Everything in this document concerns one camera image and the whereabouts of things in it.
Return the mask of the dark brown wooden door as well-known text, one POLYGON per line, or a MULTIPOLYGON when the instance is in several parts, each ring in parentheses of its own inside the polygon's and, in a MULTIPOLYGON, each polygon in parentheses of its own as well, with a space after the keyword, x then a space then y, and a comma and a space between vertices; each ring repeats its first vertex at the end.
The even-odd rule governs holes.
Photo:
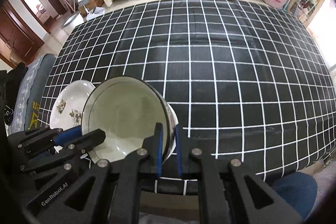
POLYGON ((1 3, 1 39, 25 64, 30 64, 44 45, 8 0, 1 3))

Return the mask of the black white grid tablecloth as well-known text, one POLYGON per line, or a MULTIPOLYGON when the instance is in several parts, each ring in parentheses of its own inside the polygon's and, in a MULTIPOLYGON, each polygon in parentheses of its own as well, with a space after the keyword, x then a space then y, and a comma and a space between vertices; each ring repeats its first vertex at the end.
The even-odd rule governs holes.
POLYGON ((76 80, 142 79, 173 107, 179 132, 217 159, 237 157, 272 182, 335 151, 335 88, 293 15, 234 0, 163 0, 83 23, 46 83, 39 125, 76 80))

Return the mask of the small plate bird pattern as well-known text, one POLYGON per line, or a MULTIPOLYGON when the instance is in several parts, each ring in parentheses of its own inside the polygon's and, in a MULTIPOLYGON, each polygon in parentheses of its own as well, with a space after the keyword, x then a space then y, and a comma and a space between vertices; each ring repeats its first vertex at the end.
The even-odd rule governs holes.
MULTIPOLYGON (((86 80, 77 80, 66 86, 56 98, 50 115, 50 128, 65 131, 81 126, 85 103, 95 86, 86 80)), ((59 153, 64 145, 55 145, 59 153)))

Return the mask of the white bowl floral outside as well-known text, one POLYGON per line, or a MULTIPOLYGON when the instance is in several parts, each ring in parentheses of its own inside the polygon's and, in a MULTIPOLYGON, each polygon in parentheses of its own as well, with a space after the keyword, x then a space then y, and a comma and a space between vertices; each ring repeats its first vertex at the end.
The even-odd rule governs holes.
POLYGON ((169 111, 169 144, 167 145, 167 155, 166 160, 173 154, 176 147, 176 139, 175 132, 177 129, 177 125, 179 124, 178 117, 174 111, 174 109, 167 104, 169 111))

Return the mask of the green patterned bowl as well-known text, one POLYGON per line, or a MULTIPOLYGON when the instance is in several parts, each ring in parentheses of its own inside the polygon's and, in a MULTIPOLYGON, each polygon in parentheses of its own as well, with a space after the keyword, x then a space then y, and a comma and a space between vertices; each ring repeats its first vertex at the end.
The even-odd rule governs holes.
POLYGON ((93 162, 124 159, 154 135, 156 123, 163 125, 162 160, 169 144, 169 108, 163 96, 151 85, 134 77, 118 76, 102 82, 88 97, 81 121, 87 134, 101 129, 104 142, 88 154, 93 162))

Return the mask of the blue jeans knee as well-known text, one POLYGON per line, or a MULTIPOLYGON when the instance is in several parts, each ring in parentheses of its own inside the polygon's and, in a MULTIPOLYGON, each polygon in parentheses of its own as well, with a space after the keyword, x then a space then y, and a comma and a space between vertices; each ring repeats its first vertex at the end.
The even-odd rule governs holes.
POLYGON ((318 193, 315 178, 302 172, 292 173, 277 180, 272 189, 300 216, 306 219, 312 211, 318 193))

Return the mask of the grey sofa cover embroidered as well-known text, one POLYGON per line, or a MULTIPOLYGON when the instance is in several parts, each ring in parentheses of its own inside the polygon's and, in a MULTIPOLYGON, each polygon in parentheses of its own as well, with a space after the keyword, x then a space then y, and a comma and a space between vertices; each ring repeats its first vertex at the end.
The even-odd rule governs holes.
POLYGON ((55 60, 55 55, 48 53, 28 65, 19 86, 13 120, 7 126, 9 135, 37 128, 42 95, 55 60))

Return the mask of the white mop bucket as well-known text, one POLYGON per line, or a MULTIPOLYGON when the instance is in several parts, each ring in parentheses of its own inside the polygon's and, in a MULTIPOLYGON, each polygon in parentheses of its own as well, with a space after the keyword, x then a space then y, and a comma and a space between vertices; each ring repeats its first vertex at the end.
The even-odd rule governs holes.
POLYGON ((75 13, 73 13, 68 17, 68 19, 61 26, 61 29, 68 27, 76 27, 82 23, 84 23, 84 18, 82 17, 80 11, 76 11, 75 13))

